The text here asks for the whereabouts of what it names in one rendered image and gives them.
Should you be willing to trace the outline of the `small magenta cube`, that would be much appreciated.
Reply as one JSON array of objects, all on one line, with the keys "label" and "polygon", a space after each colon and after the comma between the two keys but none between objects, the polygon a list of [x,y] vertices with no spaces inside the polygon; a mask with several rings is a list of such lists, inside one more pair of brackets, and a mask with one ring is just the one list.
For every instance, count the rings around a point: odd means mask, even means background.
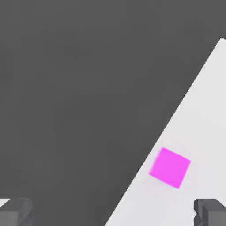
[{"label": "small magenta cube", "polygon": [[163,147],[158,152],[149,175],[179,189],[190,163],[189,159]]}]

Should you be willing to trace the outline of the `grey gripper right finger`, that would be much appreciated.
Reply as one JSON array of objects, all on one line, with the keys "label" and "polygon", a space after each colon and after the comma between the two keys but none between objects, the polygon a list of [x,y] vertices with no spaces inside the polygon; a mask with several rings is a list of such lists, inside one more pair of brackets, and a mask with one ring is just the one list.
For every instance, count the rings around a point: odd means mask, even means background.
[{"label": "grey gripper right finger", "polygon": [[226,207],[217,199],[195,199],[194,226],[226,226]]}]

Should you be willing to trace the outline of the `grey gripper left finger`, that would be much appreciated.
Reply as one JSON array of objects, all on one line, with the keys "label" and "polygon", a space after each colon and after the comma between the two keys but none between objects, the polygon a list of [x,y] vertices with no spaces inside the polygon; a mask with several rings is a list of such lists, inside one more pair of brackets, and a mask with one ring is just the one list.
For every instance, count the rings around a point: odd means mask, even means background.
[{"label": "grey gripper left finger", "polygon": [[27,198],[12,198],[0,207],[0,226],[33,226],[33,203]]}]

